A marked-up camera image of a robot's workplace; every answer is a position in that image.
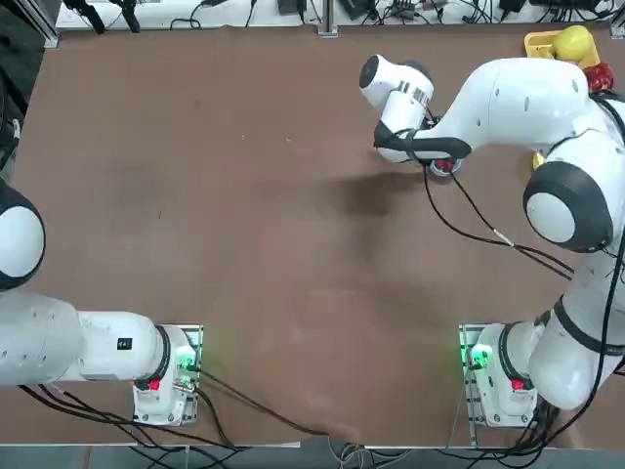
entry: wire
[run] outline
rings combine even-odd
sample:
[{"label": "wire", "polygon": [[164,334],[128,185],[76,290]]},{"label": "wire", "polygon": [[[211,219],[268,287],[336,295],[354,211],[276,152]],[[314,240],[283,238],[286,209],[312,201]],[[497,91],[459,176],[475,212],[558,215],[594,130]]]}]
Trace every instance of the wire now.
[{"label": "wire", "polygon": [[[474,211],[478,214],[479,218],[481,219],[481,221],[492,231],[495,233],[495,235],[500,236],[501,234],[495,229],[495,227],[493,227],[487,220],[486,218],[481,214],[481,212],[479,211],[478,207],[476,206],[476,204],[474,203],[473,199],[471,198],[471,196],[469,195],[469,193],[467,192],[467,190],[464,188],[464,186],[460,183],[460,181],[458,180],[458,178],[456,178],[456,175],[451,173],[451,179],[453,180],[453,182],[456,184],[456,186],[458,187],[458,189],[460,190],[460,192],[462,192],[462,194],[467,198],[467,200],[469,201],[469,203],[471,204],[471,206],[473,207]],[[527,254],[527,252],[523,252],[523,251],[528,251],[528,252],[532,252],[534,254],[538,254],[539,256],[542,256],[546,259],[549,259],[550,261],[554,262],[555,264],[558,264],[560,267],[562,267],[563,269],[569,271],[570,273],[574,274],[575,271],[567,264],[565,264],[563,261],[561,261],[560,259],[552,256],[551,254],[547,254],[546,252],[543,252],[539,249],[535,249],[533,247],[529,247],[529,246],[523,246],[521,244],[516,244],[513,243],[513,246],[511,247],[515,247],[517,248],[522,254]]]},{"label": "wire", "polygon": [[440,24],[442,24],[442,15],[444,13],[444,9],[443,8],[441,8],[441,9],[438,8],[437,0],[432,0],[432,6],[434,7],[434,11],[437,12],[438,22]]},{"label": "wire", "polygon": [[224,442],[224,444],[227,447],[234,448],[234,444],[226,436],[226,432],[224,432],[224,427],[222,427],[222,424],[219,421],[219,417],[217,416],[217,411],[215,410],[215,406],[211,402],[211,400],[208,397],[208,395],[204,391],[199,389],[199,388],[195,388],[195,392],[202,399],[202,401],[204,401],[204,403],[206,403],[206,405],[208,406],[208,409],[210,410],[211,415],[213,416],[213,420],[215,422],[215,427],[217,428],[217,433],[219,434],[219,437],[222,439],[222,442]]},{"label": "wire", "polygon": [[90,415],[88,413],[87,414],[81,413],[81,412],[75,411],[75,410],[70,409],[70,408],[65,408],[63,406],[60,406],[60,405],[57,405],[57,404],[53,404],[53,403],[49,402],[48,400],[46,400],[45,398],[39,396],[37,393],[35,393],[33,390],[31,390],[27,386],[18,386],[18,387],[22,391],[27,393],[32,399],[34,399],[35,401],[38,401],[39,403],[45,405],[46,407],[52,408],[52,409],[57,410],[57,411],[62,412],[62,413],[66,413],[68,415],[73,415],[75,417],[83,418],[85,420],[90,420],[92,422],[103,423],[103,424],[107,424],[107,425],[121,424],[121,425],[130,425],[132,427],[151,428],[151,429],[159,431],[159,432],[169,433],[170,435],[176,435],[178,437],[188,438],[190,440],[195,440],[197,442],[201,442],[201,443],[204,443],[204,444],[207,444],[207,445],[214,445],[216,447],[230,449],[230,448],[228,448],[228,447],[226,447],[226,446],[224,446],[224,445],[222,445],[220,443],[213,442],[213,441],[208,440],[206,438],[197,437],[195,435],[191,435],[191,434],[184,433],[184,432],[178,432],[176,430],[172,430],[172,429],[167,428],[167,427],[150,425],[148,423],[136,422],[136,421],[132,421],[132,420],[127,420],[125,418],[118,418],[114,422],[111,422],[110,420],[107,420],[105,418],[96,418],[93,415]]},{"label": "wire", "polygon": [[[625,122],[621,118],[620,114],[616,111],[616,109],[604,98],[603,94],[598,95],[590,95],[590,98],[597,103],[599,106],[603,107],[611,116],[613,117],[619,132],[622,136],[625,137]],[[536,452],[542,451],[546,448],[555,438],[565,432],[570,426],[575,423],[579,418],[590,408],[593,403],[595,396],[597,395],[599,388],[602,384],[602,375],[604,373],[604,362],[605,355],[607,351],[607,331],[609,327],[609,317],[612,312],[612,303],[614,301],[614,295],[616,293],[616,286],[618,285],[618,281],[620,278],[620,273],[623,268],[623,254],[625,254],[625,227],[622,228],[621,238],[618,243],[618,250],[616,253],[616,259],[614,262],[614,271],[612,273],[612,278],[610,280],[610,286],[607,293],[607,298],[605,299],[605,307],[604,307],[604,318],[602,322],[602,339],[601,339],[601,350],[599,353],[599,360],[597,363],[597,373],[595,376],[595,382],[593,383],[593,387],[590,391],[588,398],[583,406],[579,408],[579,410],[573,415],[564,425],[562,425],[557,431],[552,433],[549,436],[546,436],[541,445],[537,448],[533,448],[531,450],[526,451],[518,451],[518,455],[530,455]]]},{"label": "wire", "polygon": [[316,10],[316,5],[314,4],[314,0],[311,0],[311,5],[312,5],[312,10],[314,11],[314,15],[316,16],[316,20],[319,22],[319,24],[322,24],[323,21],[321,20],[321,16],[319,15],[319,12]]},{"label": "wire", "polygon": [[440,213],[440,211],[438,210],[437,206],[434,203],[434,199],[432,197],[432,191],[430,190],[430,183],[429,183],[429,178],[428,178],[428,169],[426,167],[426,165],[424,164],[424,173],[423,173],[423,181],[424,181],[424,186],[426,188],[426,195],[428,196],[428,201],[430,202],[430,205],[432,206],[432,209],[434,210],[434,212],[437,214],[438,218],[449,228],[451,229],[453,232],[459,234],[460,236],[463,237],[467,237],[468,239],[472,239],[474,241],[480,241],[480,242],[485,242],[487,244],[493,244],[496,246],[507,246],[507,247],[516,247],[517,251],[520,252],[522,255],[532,259],[533,261],[539,263],[540,265],[542,265],[543,267],[546,267],[547,269],[549,269],[550,271],[553,271],[554,273],[558,274],[559,276],[566,278],[568,280],[571,280],[571,277],[568,276],[567,274],[559,271],[558,269],[556,269],[555,267],[547,264],[546,262],[542,261],[541,259],[537,258],[536,256],[534,256],[533,254],[530,254],[531,251],[537,251],[537,253],[540,253],[539,255],[544,255],[547,258],[551,258],[552,256],[550,256],[549,254],[543,253],[542,251],[538,251],[537,249],[534,248],[527,248],[527,246],[520,246],[520,245],[516,245],[516,244],[511,244],[508,242],[504,242],[504,241],[499,241],[496,239],[489,239],[487,237],[482,237],[482,236],[478,236],[476,234],[469,234],[467,232],[464,232],[462,230],[460,230],[459,228],[456,228],[455,226],[451,225],[451,223],[449,221],[447,221],[447,219],[442,215],[442,213]]},{"label": "wire", "polygon": [[426,17],[421,15],[419,12],[414,12],[414,16],[415,17],[419,17],[421,20],[425,21],[426,24],[431,24],[430,21]]},{"label": "wire", "polygon": [[197,447],[189,447],[188,449],[193,451],[193,452],[197,452],[197,453],[203,455],[204,457],[208,457],[210,460],[213,461],[213,464],[211,464],[211,465],[221,466],[223,469],[229,469],[228,466],[226,464],[224,464],[224,461],[226,460],[226,458],[220,459],[216,455],[211,454],[210,452],[205,451],[204,449],[201,449],[201,448],[197,448]]},{"label": "wire", "polygon": [[[158,443],[156,443],[149,436],[149,434],[143,428],[141,428],[141,426],[136,425],[137,422],[132,422],[132,424],[128,424],[128,425],[136,428],[137,430],[139,430],[142,434],[144,434],[146,436],[146,438],[152,443],[152,446],[148,446],[144,442],[140,441],[137,437],[132,435],[132,433],[130,433],[128,430],[123,428],[122,424],[114,422],[114,420],[113,420],[113,419],[115,419],[115,420],[119,420],[119,421],[124,421],[125,419],[123,417],[120,417],[119,415],[117,415],[115,413],[112,413],[112,412],[102,412],[100,410],[97,410],[97,409],[93,408],[92,406],[84,403],[83,401],[78,399],[76,396],[74,396],[73,394],[71,394],[71,393],[69,393],[67,391],[59,390],[60,392],[62,392],[63,395],[68,396],[70,399],[76,401],[79,405],[73,405],[72,403],[69,403],[67,401],[64,401],[64,400],[58,398],[57,396],[52,394],[44,385],[39,385],[39,388],[44,392],[44,394],[46,394],[46,396],[48,396],[52,401],[54,401],[57,404],[63,405],[63,406],[68,407],[68,408],[80,409],[80,410],[83,410],[83,411],[88,411],[88,412],[91,412],[91,413],[95,413],[96,415],[99,415],[99,416],[105,418],[106,420],[111,422],[115,427],[119,428],[124,433],[126,433],[130,438],[132,438],[135,442],[137,442],[141,447],[143,447],[143,448],[158,448],[158,449],[161,449],[162,451],[164,451],[164,454],[161,454],[161,456],[159,456],[158,458],[154,459],[154,458],[150,457],[149,455],[147,455],[147,454],[137,450],[136,448],[129,447],[130,450],[132,450],[132,451],[140,454],[141,456],[145,457],[146,459],[149,459],[150,461],[152,461],[151,464],[148,466],[148,468],[151,468],[154,465],[159,465],[161,467],[166,467],[166,468],[170,469],[170,468],[172,468],[172,466],[169,466],[167,464],[162,463],[162,459],[164,457],[166,457],[168,454],[172,453],[172,452],[180,452],[181,450],[184,450],[184,448],[165,448],[165,447],[159,445]],[[241,449],[229,448],[230,450],[232,450],[232,453],[229,454],[227,457],[222,458],[222,459],[219,459],[217,456],[215,456],[215,455],[211,454],[210,452],[207,452],[207,451],[205,451],[205,450],[203,450],[201,448],[189,447],[189,449],[191,451],[203,454],[204,456],[206,456],[209,459],[211,459],[213,461],[213,464],[211,464],[210,466],[207,466],[207,467],[214,467],[214,466],[218,466],[219,465],[219,466],[222,466],[223,469],[229,469],[228,466],[223,464],[223,462],[225,460],[229,459],[230,457],[234,456],[235,454],[238,454],[240,452],[246,451],[246,450],[248,450],[250,448],[241,448]]]},{"label": "wire", "polygon": [[373,5],[373,8],[369,10],[367,14],[364,16],[364,19],[362,20],[362,23],[360,24],[361,26],[363,26],[369,19],[372,19],[372,20],[375,20],[376,18],[378,20],[380,19],[380,13],[378,12],[379,4],[380,4],[380,0],[376,0],[375,5]]},{"label": "wire", "polygon": [[[135,451],[135,448],[132,448],[132,447],[128,447],[128,448],[129,448],[130,450],[132,450],[132,451]],[[159,463],[160,463],[163,459],[165,459],[165,458],[166,458],[169,454],[171,454],[172,452],[180,452],[180,451],[183,451],[183,450],[185,450],[185,449],[184,449],[184,448],[177,448],[177,450],[176,450],[176,451],[167,451],[167,452],[163,452],[160,456],[158,456],[155,460],[153,460],[153,461],[149,464],[149,466],[147,466],[147,468],[146,468],[146,469],[152,469],[152,467],[154,467],[154,466],[156,466],[156,465],[159,465]],[[135,452],[137,452],[138,454],[140,454],[141,456],[143,456],[145,459],[150,459],[150,457],[149,457],[149,456],[147,456],[147,454],[144,454],[144,453],[142,453],[141,451],[138,451],[138,450],[137,450],[137,451],[135,451]]]},{"label": "wire", "polygon": [[478,458],[476,458],[476,460],[474,460],[471,464],[469,464],[467,466],[467,469],[471,469],[473,466],[475,466],[476,464],[478,464],[480,461],[482,461],[484,458],[486,457],[486,453],[482,454],[481,456],[479,456]]},{"label": "wire", "polygon": [[231,457],[236,456],[237,454],[240,454],[240,453],[242,453],[242,452],[244,452],[244,451],[248,451],[248,450],[250,450],[250,449],[251,449],[250,447],[240,448],[238,451],[233,452],[233,453],[229,454],[228,456],[222,457],[222,458],[221,458],[219,461],[217,461],[217,462],[214,462],[214,463],[212,463],[212,464],[209,464],[208,466],[198,467],[197,469],[211,469],[212,467],[215,467],[215,466],[220,466],[220,465],[221,465],[221,466],[223,466],[223,465],[224,465],[224,462],[228,461]]},{"label": "wire", "polygon": [[254,7],[256,6],[257,0],[251,0],[250,3],[250,14],[247,16],[247,21],[245,22],[245,27],[250,25],[250,21],[252,20],[252,14],[254,13]]},{"label": "wire", "polygon": [[[46,395],[48,396],[49,399],[51,399],[53,402],[59,404],[59,405],[64,405],[66,407],[69,408],[74,408],[76,410],[88,410],[92,413],[95,413],[96,415],[99,415],[102,418],[105,418],[109,421],[113,421],[112,419],[122,419],[122,417],[120,417],[117,414],[111,413],[111,412],[101,412],[99,410],[96,410],[95,408],[91,407],[90,405],[87,405],[86,403],[83,403],[80,399],[78,399],[76,396],[74,396],[71,393],[68,393],[67,391],[63,391],[60,388],[58,388],[58,390],[65,396],[68,396],[70,399],[72,399],[73,401],[75,401],[76,403],[78,403],[78,405],[74,405],[72,403],[69,403],[67,401],[64,401],[60,398],[58,398],[57,396],[55,396],[54,394],[52,394],[50,392],[50,390],[48,390],[48,388],[46,388],[46,386],[40,384],[39,385],[39,389]],[[129,432],[126,428],[124,428],[122,425],[120,424],[114,424],[115,427],[117,427],[119,430],[121,430],[122,432],[124,432],[126,435],[128,435],[132,440],[134,440],[136,443],[138,443],[139,445],[141,445],[142,447],[145,448],[158,448],[161,449],[163,451],[167,451],[167,448],[162,447],[161,445],[159,445],[143,428],[138,427],[137,430],[139,430],[146,438],[147,440],[152,444],[151,447],[149,447],[148,445],[146,445],[144,442],[142,442],[141,440],[139,440],[135,435],[133,435],[131,432]]]},{"label": "wire", "polygon": [[197,13],[197,11],[202,8],[205,7],[206,3],[204,1],[198,3],[195,8],[193,8],[193,11],[191,12],[191,16],[188,18],[174,18],[173,20],[171,20],[171,22],[169,23],[169,30],[173,30],[174,29],[174,24],[176,24],[177,22],[187,22],[190,26],[191,29],[201,29],[202,28],[202,23],[199,22],[198,20],[196,20],[194,18],[195,14]]},{"label": "wire", "polygon": [[543,22],[543,20],[547,18],[547,15],[549,15],[549,13],[551,12],[553,6],[554,6],[554,0],[549,0],[547,2],[547,9],[545,10],[545,14],[542,17],[540,17],[540,19],[538,19],[536,22]]},{"label": "wire", "polygon": [[272,410],[271,408],[254,401],[252,398],[247,397],[246,395],[244,395],[240,391],[238,391],[238,390],[234,389],[232,386],[230,386],[230,384],[222,381],[221,379],[219,379],[218,377],[216,377],[213,374],[209,373],[208,371],[205,371],[203,369],[197,368],[196,366],[192,366],[192,365],[188,366],[187,370],[189,370],[189,371],[196,371],[196,372],[199,372],[199,373],[203,374],[207,378],[211,379],[212,381],[215,381],[220,386],[223,386],[224,388],[226,388],[230,392],[232,392],[235,395],[237,395],[238,397],[240,397],[243,401],[245,401],[246,403],[248,403],[249,405],[251,405],[255,409],[260,410],[260,411],[262,411],[262,412],[272,416],[273,418],[281,421],[282,423],[285,423],[286,425],[290,426],[291,428],[299,430],[300,432],[303,432],[303,433],[308,433],[309,435],[322,436],[322,437],[327,436],[327,433],[325,433],[325,432],[320,432],[318,430],[313,430],[311,428],[307,428],[307,427],[305,427],[303,425],[300,425],[299,423],[296,423],[296,422],[294,422],[292,420],[289,420],[285,416],[280,415],[279,413],[277,413],[276,411]]},{"label": "wire", "polygon": [[109,29],[110,27],[112,27],[114,24],[117,23],[117,21],[121,18],[121,14],[122,12],[119,12],[119,15],[117,15],[117,18],[115,20],[113,20],[113,22],[111,24],[109,24],[106,29]]},{"label": "wire", "polygon": [[165,452],[164,454],[161,454],[159,457],[154,458],[150,456],[149,454],[145,454],[143,451],[139,451],[136,448],[128,447],[128,449],[132,452],[135,452],[136,454],[143,456],[145,459],[149,459],[150,461],[152,461],[151,464],[147,466],[148,469],[154,466],[161,466],[161,467],[164,467],[165,469],[177,469],[176,467],[170,466],[169,464],[165,464],[163,462],[163,459],[165,458],[165,456],[169,455],[169,452]]},{"label": "wire", "polygon": [[475,8],[478,12],[480,12],[480,13],[481,13],[481,15],[482,15],[482,16],[483,16],[483,18],[484,18],[484,21],[486,21],[486,22],[492,22],[492,18],[491,18],[491,17],[489,17],[489,16],[486,14],[486,12],[482,9],[482,7],[481,7],[480,5],[476,5],[475,3],[468,2],[467,0],[456,0],[456,1],[458,1],[458,2],[460,2],[460,3],[464,3],[465,5],[469,5],[469,6],[470,6],[470,7],[472,7],[472,8]]}]

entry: power cable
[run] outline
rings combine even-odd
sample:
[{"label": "power cable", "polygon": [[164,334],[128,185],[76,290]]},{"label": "power cable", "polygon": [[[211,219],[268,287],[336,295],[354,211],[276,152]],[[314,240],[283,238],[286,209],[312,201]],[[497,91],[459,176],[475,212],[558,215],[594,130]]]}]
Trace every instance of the power cable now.
[{"label": "power cable", "polygon": [[[623,119],[621,118],[618,111],[606,100],[605,96],[609,96],[609,93],[599,93],[596,95],[590,95],[590,99],[593,100],[595,103],[597,103],[598,106],[602,107],[606,112],[608,112],[612,116],[614,122],[616,123],[616,126],[619,129],[620,134],[625,138],[625,122],[623,122]],[[625,227],[622,227],[621,238],[618,243],[618,250],[617,250],[616,258],[614,261],[614,271],[612,272],[612,278],[610,280],[609,290],[608,290],[607,297],[605,300],[604,318],[602,321],[601,348],[600,348],[599,359],[597,363],[597,373],[595,376],[593,387],[589,393],[588,398],[586,399],[586,402],[584,403],[583,406],[579,408],[579,410],[577,410],[575,415],[573,415],[570,419],[568,419],[568,421],[564,423],[564,425],[562,425],[557,431],[555,431],[549,436],[546,436],[539,447],[533,448],[530,450],[516,451],[515,455],[531,455],[531,454],[535,454],[536,452],[542,451],[555,438],[557,438],[559,435],[565,432],[568,428],[570,428],[570,426],[573,425],[573,423],[579,420],[579,418],[588,410],[588,408],[590,408],[591,404],[593,403],[599,391],[599,387],[601,386],[601,383],[602,383],[605,355],[607,351],[607,331],[609,327],[609,317],[612,312],[612,303],[614,301],[614,295],[616,293],[616,286],[618,285],[618,282],[620,279],[620,273],[621,273],[621,270],[623,269],[623,255],[624,254],[625,254]],[[496,452],[499,454],[501,453],[512,454],[513,453],[512,451],[509,451],[509,450],[497,450],[497,449],[492,450],[491,452],[493,453]]]},{"label": "power cable", "polygon": [[471,196],[469,195],[469,193],[467,192],[467,190],[464,188],[464,186],[460,183],[460,181],[458,181],[458,178],[456,178],[456,176],[451,173],[451,179],[453,180],[453,182],[456,184],[456,186],[458,187],[458,189],[460,190],[460,192],[465,196],[465,198],[469,201],[469,203],[471,204],[471,206],[473,207],[474,211],[478,214],[478,217],[481,219],[481,221],[486,225],[487,228],[489,228],[492,232],[495,233],[496,236],[504,239],[504,243],[508,244],[510,247],[512,247],[513,249],[516,249],[519,253],[521,253],[522,255],[528,257],[529,259],[538,262],[539,264],[541,264],[543,267],[546,267],[547,269],[555,272],[556,274],[560,275],[561,277],[564,277],[568,280],[571,280],[572,278],[570,276],[568,276],[567,274],[562,273],[561,271],[553,268],[553,266],[548,265],[547,263],[545,263],[544,261],[537,259],[535,256],[533,256],[531,253],[537,254],[539,256],[542,256],[546,259],[549,259],[550,261],[552,261],[555,264],[558,264],[560,267],[562,267],[563,269],[569,271],[570,273],[574,274],[574,270],[568,266],[567,264],[565,264],[563,261],[561,261],[560,259],[552,256],[551,254],[547,254],[546,252],[543,252],[539,249],[534,249],[533,247],[529,247],[529,246],[523,246],[523,245],[519,245],[519,244],[515,244],[513,242],[507,242],[509,241],[508,238],[504,235],[502,235],[501,233],[499,233],[498,230],[495,229],[495,227],[493,227],[485,218],[484,216],[481,214],[481,212],[478,209],[478,206],[474,203],[473,199],[471,198]]},{"label": "power cable", "polygon": [[222,423],[219,421],[219,417],[217,416],[217,411],[215,410],[215,406],[211,402],[211,400],[208,397],[208,395],[204,391],[199,389],[199,388],[195,388],[195,392],[201,398],[201,400],[204,401],[204,403],[206,403],[206,406],[208,407],[209,411],[211,412],[211,415],[213,417],[213,421],[215,422],[215,427],[217,428],[217,433],[219,434],[220,438],[222,439],[222,442],[224,443],[224,445],[226,445],[229,448],[234,448],[234,443],[226,436],[226,432],[224,431],[224,427],[222,427]]},{"label": "power cable", "polygon": [[[531,260],[537,262],[538,264],[540,264],[543,267],[546,267],[547,269],[549,269],[550,271],[558,274],[559,276],[566,278],[568,280],[571,280],[571,277],[565,273],[563,273],[562,271],[556,269],[555,267],[547,264],[545,261],[539,259],[538,257],[534,256],[532,254],[532,252],[536,252],[536,254],[540,253],[539,255],[547,257],[548,259],[553,258],[553,256],[550,256],[547,253],[544,253],[542,251],[539,251],[538,249],[534,249],[534,248],[529,248],[528,246],[522,246],[522,245],[517,245],[512,243],[511,241],[509,242],[505,242],[505,241],[499,241],[496,239],[490,239],[487,237],[483,237],[483,236],[478,236],[476,234],[470,234],[467,232],[464,232],[462,230],[460,230],[459,228],[456,228],[455,226],[453,226],[445,217],[444,215],[442,215],[442,213],[440,212],[440,210],[438,209],[438,207],[436,206],[436,204],[434,203],[434,199],[432,197],[432,191],[430,189],[430,182],[429,182],[429,177],[428,177],[428,168],[427,166],[422,163],[424,166],[424,172],[423,172],[423,181],[424,181],[424,186],[426,189],[426,195],[428,197],[428,201],[430,202],[430,205],[432,207],[432,209],[434,210],[434,212],[436,213],[436,215],[438,216],[438,218],[448,227],[450,228],[453,232],[459,234],[460,236],[466,237],[468,239],[472,239],[474,241],[479,241],[479,242],[484,242],[487,244],[493,244],[496,246],[507,246],[507,247],[513,247],[516,248],[516,250],[518,252],[520,252],[521,254],[523,254],[524,256],[530,258]],[[502,234],[500,234],[499,232],[497,232],[494,228],[491,228],[493,230],[493,232],[498,235],[498,236],[503,236]],[[553,258],[554,262],[560,263],[561,261],[559,261],[556,258]]]},{"label": "power cable", "polygon": [[247,16],[247,21],[245,22],[245,27],[249,27],[250,21],[252,20],[252,14],[254,13],[254,7],[256,6],[256,2],[258,0],[251,0],[250,2],[250,14]]},{"label": "power cable", "polygon": [[136,422],[136,421],[133,421],[133,420],[128,420],[128,419],[119,417],[118,415],[115,416],[114,421],[110,421],[109,419],[106,419],[106,418],[97,418],[97,417],[93,416],[90,413],[79,412],[79,411],[76,411],[74,409],[66,408],[64,406],[52,403],[52,402],[46,400],[45,398],[43,398],[42,396],[38,395],[36,392],[31,390],[27,386],[18,386],[18,387],[22,391],[27,393],[32,399],[34,399],[35,401],[38,401],[42,405],[44,405],[46,407],[49,407],[49,408],[51,408],[53,410],[57,410],[57,411],[59,411],[61,413],[66,413],[66,414],[72,415],[74,417],[82,418],[84,420],[90,420],[92,422],[97,422],[97,423],[103,423],[105,425],[121,424],[121,425],[129,425],[129,426],[132,426],[132,427],[135,427],[135,428],[137,428],[137,427],[150,428],[150,429],[158,431],[158,432],[168,433],[170,435],[176,435],[178,437],[183,437],[183,438],[187,438],[189,440],[194,440],[194,441],[197,441],[197,442],[201,442],[201,443],[203,443],[205,445],[214,445],[216,447],[220,447],[220,448],[224,448],[224,449],[230,449],[230,448],[226,447],[225,445],[222,445],[221,443],[217,443],[217,442],[214,442],[212,440],[208,440],[206,438],[198,437],[196,435],[191,435],[189,433],[184,433],[184,432],[179,432],[179,431],[176,431],[176,430],[172,430],[172,429],[170,429],[168,427],[162,427],[162,426],[157,426],[157,425],[151,425],[151,424],[148,424],[148,423],[145,423],[145,422]]},{"label": "power cable", "polygon": [[[151,461],[151,464],[149,467],[153,467],[154,465],[158,465],[161,467],[166,467],[167,469],[171,468],[172,466],[169,466],[167,464],[164,464],[162,462],[162,459],[164,459],[168,454],[172,453],[172,452],[179,452],[181,450],[183,450],[184,448],[165,448],[161,445],[159,445],[157,442],[154,441],[154,439],[151,438],[151,436],[144,430],[144,428],[142,428],[141,426],[136,426],[134,424],[130,425],[131,427],[134,427],[135,429],[139,430],[150,442],[151,442],[151,446],[145,444],[144,442],[142,442],[141,440],[139,440],[136,436],[134,436],[132,433],[130,433],[127,429],[123,428],[122,424],[117,423],[117,421],[123,421],[125,420],[123,417],[112,413],[112,412],[103,412],[100,410],[97,410],[96,408],[84,403],[83,401],[81,401],[80,399],[78,399],[76,396],[74,396],[73,394],[67,392],[67,391],[63,391],[61,389],[58,389],[59,392],[61,392],[64,396],[67,396],[68,398],[72,399],[73,401],[77,402],[78,405],[74,405],[72,403],[69,403],[67,401],[64,401],[60,398],[58,398],[57,396],[55,396],[53,393],[50,392],[50,390],[48,390],[46,388],[46,386],[44,385],[39,385],[39,389],[41,389],[43,391],[43,393],[53,402],[59,404],[59,405],[63,405],[65,407],[68,408],[72,408],[72,409],[77,409],[77,410],[83,410],[83,411],[88,411],[89,413],[92,414],[96,414],[106,420],[108,420],[109,422],[111,422],[115,427],[117,427],[118,429],[120,429],[121,431],[123,431],[126,435],[128,435],[132,440],[134,440],[137,444],[139,444],[142,448],[158,448],[162,451],[164,451],[164,453],[158,457],[158,458],[152,458],[149,455],[143,453],[142,451],[137,450],[136,448],[132,448],[129,447],[130,450],[136,452],[137,454],[140,454],[141,456],[145,457],[146,459],[149,459]],[[222,466],[223,469],[229,469],[225,464],[222,464],[222,460],[219,459],[217,456],[201,449],[201,448],[196,448],[196,447],[189,447],[189,449],[191,451],[194,452],[199,452],[200,454],[203,454],[204,456],[208,457],[209,459],[211,459],[213,461],[213,466],[215,465],[220,465]],[[232,454],[236,454],[238,452],[242,452],[243,450],[247,450],[248,448],[242,448],[242,449],[232,449],[233,453]]]},{"label": "power cable", "polygon": [[169,23],[169,30],[173,30],[174,24],[176,24],[177,22],[187,22],[191,29],[201,29],[202,23],[196,20],[194,16],[200,8],[207,7],[208,3],[208,1],[202,1],[198,3],[195,8],[193,8],[190,17],[188,18],[174,18],[173,20],[171,20],[171,22]]},{"label": "power cable", "polygon": [[265,405],[262,405],[262,404],[258,403],[257,401],[254,401],[252,398],[250,398],[250,397],[246,396],[245,394],[241,393],[240,391],[238,391],[234,387],[230,386],[230,384],[228,384],[225,381],[221,380],[220,378],[216,377],[212,373],[209,373],[208,371],[205,371],[205,370],[203,370],[201,368],[198,368],[197,366],[193,366],[193,365],[187,366],[187,370],[188,371],[199,372],[199,373],[203,374],[204,376],[206,376],[210,380],[216,382],[220,386],[226,388],[228,391],[232,392],[233,394],[235,394],[236,396],[241,398],[243,401],[245,401],[247,404],[251,405],[255,409],[260,410],[261,412],[264,412],[264,413],[272,416],[273,418],[281,421],[282,423],[285,423],[286,425],[288,425],[291,428],[294,428],[295,430],[298,430],[300,432],[307,433],[307,434],[313,435],[313,436],[322,436],[322,437],[327,436],[327,433],[325,433],[325,432],[320,432],[318,430],[314,430],[314,429],[311,429],[311,428],[307,428],[307,427],[305,427],[303,425],[300,425],[299,423],[296,423],[293,420],[290,420],[287,417],[285,417],[283,415],[280,415],[279,413],[277,413],[276,411],[272,410],[271,408],[269,408],[269,407],[267,407]]}]

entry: table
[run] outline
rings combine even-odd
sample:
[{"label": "table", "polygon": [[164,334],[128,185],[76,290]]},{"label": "table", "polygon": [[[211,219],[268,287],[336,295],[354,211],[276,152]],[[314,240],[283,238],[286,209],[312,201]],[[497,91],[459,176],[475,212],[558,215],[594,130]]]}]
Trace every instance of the table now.
[{"label": "table", "polygon": [[[18,156],[15,186],[48,230],[27,289],[83,310],[203,323],[205,366],[303,425],[369,445],[444,446],[462,381],[458,324],[534,318],[563,282],[443,226],[418,171],[373,151],[378,114],[357,77],[373,53],[420,60],[443,112],[475,67],[519,56],[528,31],[68,33],[45,54]],[[623,44],[605,29],[595,37],[625,76]],[[524,149],[481,149],[459,177],[500,232],[573,262],[524,218],[529,161]],[[453,186],[433,193],[454,224],[486,235]],[[127,383],[70,389],[100,408],[132,406]],[[304,438],[209,392],[236,442]],[[625,448],[623,392],[611,378],[559,445]],[[1,443],[127,442],[17,390],[0,397],[12,422]],[[216,438],[200,417],[190,430]],[[462,422],[454,446],[470,442]],[[479,440],[512,437],[480,429]]]}]

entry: green light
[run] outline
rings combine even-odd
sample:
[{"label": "green light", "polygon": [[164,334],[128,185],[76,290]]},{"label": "green light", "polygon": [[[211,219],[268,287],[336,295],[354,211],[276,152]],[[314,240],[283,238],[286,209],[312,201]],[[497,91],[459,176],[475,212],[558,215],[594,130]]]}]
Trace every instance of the green light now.
[{"label": "green light", "polygon": [[471,349],[473,369],[486,368],[491,354],[492,348],[489,345],[476,344],[474,348]]}]

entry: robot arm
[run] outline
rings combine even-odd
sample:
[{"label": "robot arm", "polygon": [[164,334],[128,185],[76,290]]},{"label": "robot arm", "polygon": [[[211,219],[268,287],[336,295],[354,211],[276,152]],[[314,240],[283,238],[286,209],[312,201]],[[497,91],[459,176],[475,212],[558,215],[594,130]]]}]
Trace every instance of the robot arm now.
[{"label": "robot arm", "polygon": [[574,252],[594,252],[619,236],[623,141],[613,120],[589,97],[579,67],[544,59],[484,64],[436,125],[425,118],[434,85],[422,65],[373,56],[359,85],[367,101],[382,110],[374,147],[389,161],[461,159],[491,144],[529,147],[550,163],[536,171],[523,195],[539,235]]},{"label": "robot arm", "polygon": [[197,373],[181,363],[198,364],[200,328],[155,325],[128,312],[76,311],[61,300],[10,291],[35,274],[45,246],[37,209],[0,179],[0,386],[133,381],[135,418],[192,423]]},{"label": "robot arm", "polygon": [[[543,59],[480,66],[438,123],[425,119],[434,86],[422,65],[374,56],[362,69],[360,89],[382,110],[374,146],[389,161],[465,158],[490,144],[529,147],[546,156],[523,194],[527,219],[548,241],[586,255],[547,313],[483,330],[476,347],[488,351],[489,365],[475,377],[491,426],[524,426],[537,393],[560,408],[581,405],[598,374],[605,298],[625,222],[618,116],[589,96],[577,66]],[[625,119],[625,103],[607,103]],[[602,380],[625,355],[623,288],[617,287],[612,303]]]},{"label": "robot arm", "polygon": [[601,112],[588,97],[582,70],[560,61],[503,59],[480,66],[432,128],[423,128],[434,85],[422,65],[373,56],[359,84],[367,101],[382,110],[374,146],[393,162],[409,153],[464,158],[489,144],[544,149],[602,122],[593,118]]}]

